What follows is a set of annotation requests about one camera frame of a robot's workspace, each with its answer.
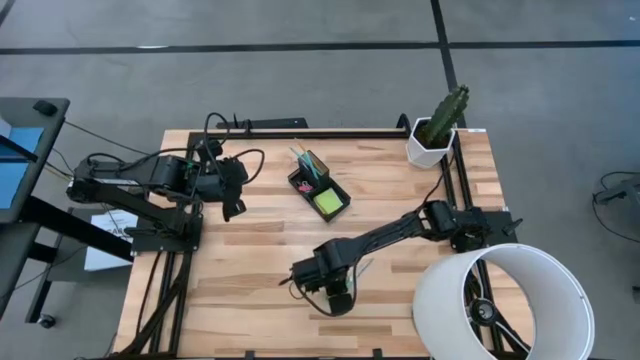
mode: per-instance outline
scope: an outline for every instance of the gray concrete floor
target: gray concrete floor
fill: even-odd
[[[640,38],[636,1],[442,2],[450,41]],[[427,0],[17,0],[0,47],[202,45],[437,39]],[[637,359],[640,245],[608,234],[591,212],[600,175],[638,170],[640,49],[456,50],[471,88],[469,127],[487,128],[521,242],[551,253],[581,281],[596,315],[592,355]],[[305,116],[312,127],[394,125],[430,114],[447,84],[438,50],[236,54],[0,56],[0,96],[71,99],[69,120],[152,151],[167,128],[199,128],[209,111]],[[135,156],[65,127],[71,163],[89,152]],[[62,166],[60,159],[50,159]],[[36,194],[60,208],[66,184],[44,174]],[[624,203],[600,209],[640,238]],[[44,231],[41,241],[54,235]],[[29,262],[22,280],[41,271]],[[23,323],[34,286],[0,322],[0,358],[102,355],[117,327],[128,269],[55,284],[51,330]]]

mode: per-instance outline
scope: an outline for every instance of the caster wheel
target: caster wheel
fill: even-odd
[[[56,324],[56,319],[47,314],[40,314],[40,318],[38,319],[38,324],[45,329],[50,329]]]

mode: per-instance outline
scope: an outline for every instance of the wood plank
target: wood plank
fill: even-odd
[[[184,147],[189,133],[166,131],[162,147]],[[459,136],[474,203],[486,209],[502,209],[504,199],[488,135],[463,129]],[[406,141],[401,139],[319,139],[303,143],[329,166],[332,178],[351,195],[351,205],[326,224],[297,195],[286,179],[297,167],[289,150],[295,140],[228,140],[224,145],[226,155],[260,148],[266,153],[265,164],[256,180],[244,187],[245,214],[225,223],[220,204],[206,204],[204,208],[204,233],[192,262],[180,357],[243,356],[246,350],[256,350],[258,356],[370,356],[378,347],[390,356],[428,354],[411,318],[413,291],[430,264],[452,254],[447,242],[409,239],[367,257],[373,262],[359,278],[358,302],[353,311],[339,318],[322,316],[306,302],[293,299],[278,282],[289,275],[294,261],[309,257],[312,249],[324,241],[357,236],[413,210],[438,180],[439,168],[420,170],[409,165]],[[242,161],[252,174],[259,158],[247,155]],[[452,170],[457,184],[455,164]],[[462,204],[459,188],[456,196]],[[441,186],[432,199],[444,198]],[[154,201],[169,205],[161,199]],[[134,262],[116,351],[135,334],[153,256],[144,254]],[[164,256],[145,318],[157,301],[163,261]],[[498,305],[511,325],[530,341],[532,322],[526,298],[506,274],[495,267],[490,267],[490,272]],[[326,304],[321,294],[314,299]],[[169,338],[168,321],[163,331],[164,349]]]

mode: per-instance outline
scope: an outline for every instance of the white lamp shade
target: white lamp shade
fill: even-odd
[[[465,279],[479,259],[501,267],[529,301],[534,342],[527,360],[587,359],[595,325],[584,290],[551,255],[521,244],[449,256],[425,271],[416,288],[413,318],[432,357],[495,360],[471,330],[464,303]]]

